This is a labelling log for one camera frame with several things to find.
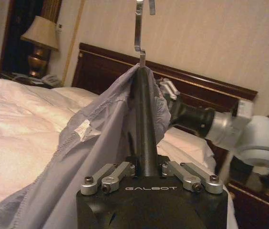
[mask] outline wooden headboard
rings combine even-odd
[[[80,43],[78,62],[72,86],[96,94],[104,92],[121,74],[139,62],[138,58]],[[212,107],[219,112],[230,111],[238,99],[254,100],[256,91],[189,73],[158,63],[146,61],[156,79],[169,78],[188,105]],[[226,150],[208,142],[215,154],[217,171]]]

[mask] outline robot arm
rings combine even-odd
[[[168,101],[171,126],[192,130],[195,135],[231,151],[246,164],[269,167],[269,118],[252,116],[252,102],[239,100],[230,113],[220,113],[186,105],[168,79],[159,85]]]

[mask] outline silver metal clamp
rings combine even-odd
[[[97,192],[101,185],[102,178],[108,176],[115,170],[114,164],[106,164],[98,170],[93,176],[85,177],[84,183],[81,185],[81,193],[83,195],[93,195]]]
[[[202,190],[200,178],[187,172],[176,161],[168,161],[162,165],[162,175],[176,176],[183,184],[183,188],[191,192],[200,192]]]
[[[124,177],[135,175],[135,166],[129,162],[122,162],[112,174],[102,179],[102,191],[106,194],[119,189],[119,184]]]
[[[219,179],[217,175],[208,174],[193,163],[181,163],[180,165],[191,174],[200,177],[201,183],[205,187],[205,190],[207,192],[213,194],[222,193],[223,182]]]
[[[175,87],[172,81],[170,81],[167,78],[160,79],[159,81],[159,88],[162,92],[162,94],[169,94],[169,97],[172,100],[176,100],[177,97],[180,95],[180,92],[178,89]]]

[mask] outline gray cloth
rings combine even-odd
[[[75,195],[83,178],[106,163],[123,161],[129,151],[127,133],[135,136],[135,108],[129,93],[137,68],[129,69],[70,119],[43,173],[0,203],[0,229],[77,228]],[[152,71],[146,70],[158,142],[167,130],[170,113]]]

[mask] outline beige wallpaper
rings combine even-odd
[[[156,0],[148,11],[146,0],[148,60],[257,90],[255,114],[269,114],[269,0]],[[137,56],[134,23],[135,0],[85,0],[66,85],[79,42]]]

